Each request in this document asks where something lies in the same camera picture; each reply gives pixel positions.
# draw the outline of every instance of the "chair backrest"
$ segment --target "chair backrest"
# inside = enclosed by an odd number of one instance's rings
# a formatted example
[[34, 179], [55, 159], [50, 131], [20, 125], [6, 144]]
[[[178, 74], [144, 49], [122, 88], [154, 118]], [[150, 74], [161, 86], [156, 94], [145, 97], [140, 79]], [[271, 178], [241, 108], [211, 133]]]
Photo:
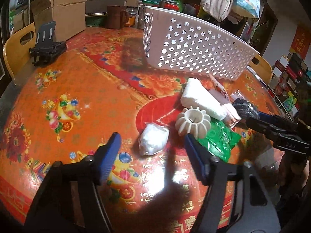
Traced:
[[[258, 60], [258, 64], [253, 63], [253, 60]], [[270, 64], [259, 54], [256, 54], [254, 59], [248, 64], [258, 76], [263, 80], [263, 82], [268, 85], [272, 79], [272, 67]]]
[[[21, 38], [30, 32], [33, 32], [33, 34], [30, 34], [32, 39], [22, 45]], [[29, 24], [28, 26], [14, 33], [6, 41], [3, 48], [3, 57], [7, 70], [13, 80], [21, 68], [30, 60], [31, 57], [29, 48], [35, 47], [35, 44], [36, 35], [34, 23]]]

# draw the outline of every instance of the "white perforated basket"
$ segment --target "white perforated basket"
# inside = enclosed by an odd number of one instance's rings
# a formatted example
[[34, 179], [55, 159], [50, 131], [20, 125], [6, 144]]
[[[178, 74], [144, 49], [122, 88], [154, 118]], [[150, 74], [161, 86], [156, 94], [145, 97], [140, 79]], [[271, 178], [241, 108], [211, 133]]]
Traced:
[[255, 49], [230, 32], [180, 12], [144, 6], [143, 44], [156, 68], [236, 80]]

